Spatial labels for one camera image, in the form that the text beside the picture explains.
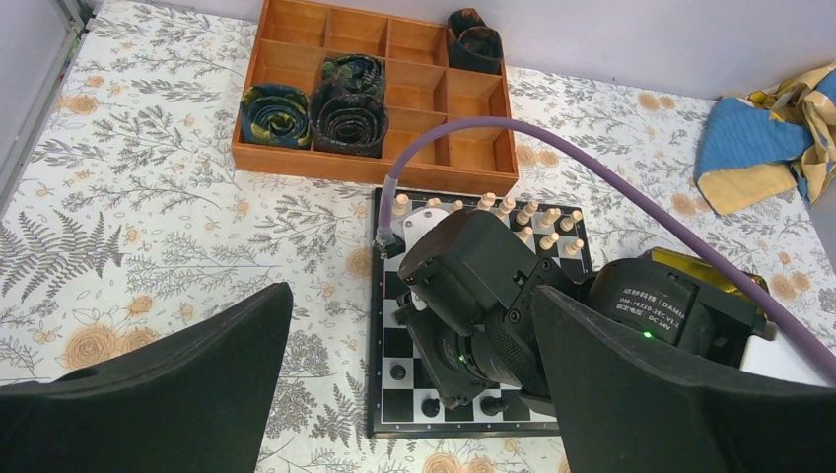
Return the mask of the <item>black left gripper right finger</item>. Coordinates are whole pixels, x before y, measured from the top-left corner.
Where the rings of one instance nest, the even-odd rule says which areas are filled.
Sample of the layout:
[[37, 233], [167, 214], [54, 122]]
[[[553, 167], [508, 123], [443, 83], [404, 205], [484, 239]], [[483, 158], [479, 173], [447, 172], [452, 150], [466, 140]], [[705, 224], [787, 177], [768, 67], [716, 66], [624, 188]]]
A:
[[551, 287], [531, 308], [573, 471], [834, 470], [832, 388], [696, 357]]

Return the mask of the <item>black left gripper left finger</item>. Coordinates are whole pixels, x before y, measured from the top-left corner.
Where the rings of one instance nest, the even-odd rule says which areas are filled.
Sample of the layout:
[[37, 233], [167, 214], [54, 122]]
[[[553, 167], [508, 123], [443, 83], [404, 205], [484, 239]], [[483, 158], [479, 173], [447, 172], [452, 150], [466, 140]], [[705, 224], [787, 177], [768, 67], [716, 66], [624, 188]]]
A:
[[275, 283], [142, 348], [1, 389], [5, 472], [251, 472], [289, 338]]

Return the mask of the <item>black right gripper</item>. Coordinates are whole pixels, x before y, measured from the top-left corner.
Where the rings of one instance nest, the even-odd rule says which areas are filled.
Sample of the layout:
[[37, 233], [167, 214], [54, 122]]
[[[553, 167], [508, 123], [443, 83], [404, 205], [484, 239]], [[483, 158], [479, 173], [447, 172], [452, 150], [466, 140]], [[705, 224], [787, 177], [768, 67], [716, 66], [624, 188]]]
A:
[[552, 409], [533, 293], [548, 286], [576, 299], [582, 277], [538, 256], [483, 210], [443, 218], [408, 250], [397, 275], [412, 294], [394, 318], [446, 407], [475, 401], [495, 382], [519, 388], [532, 410]]

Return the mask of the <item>black chess pawn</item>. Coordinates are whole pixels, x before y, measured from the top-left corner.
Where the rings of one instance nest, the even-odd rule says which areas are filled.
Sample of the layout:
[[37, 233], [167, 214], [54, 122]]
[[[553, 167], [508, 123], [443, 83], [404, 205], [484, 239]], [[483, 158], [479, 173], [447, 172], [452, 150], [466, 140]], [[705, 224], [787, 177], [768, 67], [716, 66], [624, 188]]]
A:
[[502, 397], [487, 395], [481, 398], [479, 408], [485, 416], [494, 417], [503, 414], [509, 408], [509, 404]]
[[441, 411], [441, 401], [439, 398], [427, 397], [421, 402], [421, 412], [428, 419], [436, 418]]
[[389, 369], [389, 376], [393, 381], [403, 381], [407, 375], [407, 369], [402, 364], [393, 364]]

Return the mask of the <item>gold tin of black pieces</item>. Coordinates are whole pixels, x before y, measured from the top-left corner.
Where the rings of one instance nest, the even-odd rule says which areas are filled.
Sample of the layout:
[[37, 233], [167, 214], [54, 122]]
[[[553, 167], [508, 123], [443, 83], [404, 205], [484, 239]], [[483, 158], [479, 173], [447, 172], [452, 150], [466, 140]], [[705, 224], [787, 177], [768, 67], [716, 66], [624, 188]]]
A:
[[727, 276], [699, 257], [656, 246], [644, 251], [640, 255], [640, 258], [667, 265], [726, 293], [733, 294], [750, 303], [752, 302], [752, 299], [742, 292]]

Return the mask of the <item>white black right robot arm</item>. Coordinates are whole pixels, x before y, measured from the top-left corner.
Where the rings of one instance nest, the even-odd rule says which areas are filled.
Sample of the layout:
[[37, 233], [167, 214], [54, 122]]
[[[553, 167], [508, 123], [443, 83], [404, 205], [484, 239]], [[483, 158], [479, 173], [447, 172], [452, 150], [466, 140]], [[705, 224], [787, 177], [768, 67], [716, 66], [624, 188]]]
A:
[[550, 286], [651, 339], [738, 367], [765, 314], [708, 268], [676, 266], [654, 249], [592, 271], [578, 210], [422, 208], [393, 222], [406, 289], [394, 321], [408, 331], [423, 368], [450, 408], [488, 400], [498, 384], [521, 389], [545, 411], [549, 389], [533, 321], [533, 291]]

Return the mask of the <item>black silver chess board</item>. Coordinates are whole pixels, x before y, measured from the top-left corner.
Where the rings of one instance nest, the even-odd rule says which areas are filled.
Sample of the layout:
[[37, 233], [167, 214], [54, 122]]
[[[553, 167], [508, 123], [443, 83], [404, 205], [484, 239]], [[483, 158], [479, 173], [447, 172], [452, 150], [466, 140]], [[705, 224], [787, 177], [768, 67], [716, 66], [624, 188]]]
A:
[[[481, 196], [467, 194], [445, 194], [430, 191], [398, 189], [399, 208], [409, 212], [424, 208], [436, 199], [438, 207], [449, 211], [475, 209]], [[560, 217], [554, 223], [554, 230], [539, 228], [537, 221], [548, 209], [560, 211]], [[565, 231], [560, 222], [568, 217], [583, 215], [581, 208], [539, 203], [535, 216], [532, 217], [534, 231], [526, 245], [538, 255], [548, 254], [554, 265], [562, 266], [565, 273], [573, 279], [580, 279], [592, 272], [591, 252], [588, 244], [585, 220], [582, 216], [572, 228]], [[539, 241], [551, 233], [558, 233], [559, 239], [546, 252], [541, 252]], [[584, 247], [575, 254], [565, 252], [566, 246], [575, 240], [584, 242]], [[391, 259], [381, 259], [379, 252], [373, 250], [373, 256], [380, 260], [373, 263], [373, 290], [371, 295], [372, 340], [369, 349], [369, 362], [373, 376], [368, 384], [367, 437], [369, 439], [457, 439], [457, 438], [497, 438], [497, 437], [556, 437], [560, 436], [556, 419], [553, 416], [537, 413], [523, 402], [518, 387], [497, 381], [476, 381], [465, 389], [467, 404], [459, 401], [448, 408], [442, 402], [439, 391], [435, 388], [424, 367], [424, 360], [419, 349], [412, 344], [406, 326], [398, 325], [393, 313], [400, 302], [407, 302], [409, 290], [398, 279], [397, 269], [404, 255]], [[389, 369], [393, 364], [402, 364], [407, 369], [403, 381], [393, 381]], [[505, 399], [509, 408], [494, 417], [485, 416], [479, 402], [482, 397], [491, 395]], [[427, 397], [439, 398], [441, 411], [434, 419], [426, 418], [421, 412], [421, 402]]]

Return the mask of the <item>floral table mat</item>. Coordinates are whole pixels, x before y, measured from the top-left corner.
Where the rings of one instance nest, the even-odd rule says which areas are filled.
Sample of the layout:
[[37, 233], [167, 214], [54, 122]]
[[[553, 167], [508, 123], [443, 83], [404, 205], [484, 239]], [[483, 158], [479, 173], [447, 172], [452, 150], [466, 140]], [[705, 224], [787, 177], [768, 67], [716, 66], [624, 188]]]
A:
[[[372, 187], [235, 170], [256, 23], [131, 1], [92, 20], [1, 217], [1, 384], [58, 378], [288, 281], [294, 321], [257, 472], [569, 472], [559, 438], [365, 439]], [[794, 189], [715, 215], [692, 180], [713, 103], [509, 68], [512, 116], [646, 192], [835, 353], [835, 275]], [[565, 155], [517, 134], [515, 197], [585, 212], [592, 265], [690, 252]]]

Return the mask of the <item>black coil middle compartment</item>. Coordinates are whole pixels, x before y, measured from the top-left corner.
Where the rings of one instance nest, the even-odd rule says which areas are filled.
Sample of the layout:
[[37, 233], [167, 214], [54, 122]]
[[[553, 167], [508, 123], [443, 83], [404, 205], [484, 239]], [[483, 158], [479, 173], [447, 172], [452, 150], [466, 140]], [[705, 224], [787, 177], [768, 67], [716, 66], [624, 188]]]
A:
[[389, 113], [381, 99], [322, 87], [311, 96], [309, 116], [315, 151], [382, 157]]

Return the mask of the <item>black coil compartment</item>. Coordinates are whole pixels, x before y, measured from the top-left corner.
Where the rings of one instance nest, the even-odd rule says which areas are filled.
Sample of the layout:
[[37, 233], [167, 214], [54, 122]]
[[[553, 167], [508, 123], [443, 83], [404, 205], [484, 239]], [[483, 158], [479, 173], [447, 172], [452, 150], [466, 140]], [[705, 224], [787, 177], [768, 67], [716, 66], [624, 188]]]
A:
[[475, 9], [460, 9], [448, 16], [446, 43], [451, 68], [495, 75], [501, 73], [501, 37], [486, 25]]
[[315, 151], [382, 157], [389, 113], [381, 99], [322, 87], [311, 96], [309, 116]]

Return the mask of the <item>black coil top compartment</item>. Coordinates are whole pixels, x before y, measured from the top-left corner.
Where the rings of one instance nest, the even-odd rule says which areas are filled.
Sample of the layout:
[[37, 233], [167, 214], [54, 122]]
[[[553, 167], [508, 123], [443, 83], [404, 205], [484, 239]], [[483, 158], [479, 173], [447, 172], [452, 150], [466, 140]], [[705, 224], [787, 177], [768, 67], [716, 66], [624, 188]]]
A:
[[486, 25], [475, 9], [460, 9], [448, 16], [446, 43], [451, 68], [495, 75], [501, 73], [501, 37]]

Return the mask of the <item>orange compartment tray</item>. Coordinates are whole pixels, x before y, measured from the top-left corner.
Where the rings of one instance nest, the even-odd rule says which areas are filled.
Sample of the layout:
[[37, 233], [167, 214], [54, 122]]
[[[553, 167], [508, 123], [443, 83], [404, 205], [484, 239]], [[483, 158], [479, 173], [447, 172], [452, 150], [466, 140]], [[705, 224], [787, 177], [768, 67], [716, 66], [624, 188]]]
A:
[[244, 90], [273, 83], [303, 91], [311, 101], [326, 58], [366, 54], [384, 62], [382, 99], [389, 127], [380, 159], [296, 150], [243, 141], [240, 116], [232, 154], [240, 170], [380, 184], [398, 157], [424, 133], [449, 134], [418, 148], [398, 176], [403, 187], [468, 194], [507, 193], [519, 170], [511, 131], [462, 129], [466, 117], [506, 117], [511, 111], [503, 62], [499, 75], [449, 66], [447, 22], [442, 25], [306, 1], [264, 3]]

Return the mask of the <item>black green coil left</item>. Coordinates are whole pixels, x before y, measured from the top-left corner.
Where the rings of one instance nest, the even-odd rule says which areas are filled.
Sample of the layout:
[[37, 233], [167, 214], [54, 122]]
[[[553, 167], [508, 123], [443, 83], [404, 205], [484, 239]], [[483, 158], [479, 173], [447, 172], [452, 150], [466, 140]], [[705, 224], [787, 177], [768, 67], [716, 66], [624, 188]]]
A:
[[308, 96], [292, 86], [263, 83], [249, 87], [240, 101], [243, 141], [308, 149], [312, 140]]

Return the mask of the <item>blue yellow cloth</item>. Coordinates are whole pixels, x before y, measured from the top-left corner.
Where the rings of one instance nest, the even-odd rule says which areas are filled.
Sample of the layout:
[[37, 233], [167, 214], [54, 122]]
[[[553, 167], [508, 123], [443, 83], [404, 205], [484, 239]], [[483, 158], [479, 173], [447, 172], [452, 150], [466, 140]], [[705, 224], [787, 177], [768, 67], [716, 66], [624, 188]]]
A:
[[709, 113], [694, 181], [730, 214], [790, 189], [816, 204], [835, 180], [835, 66], [827, 64]]

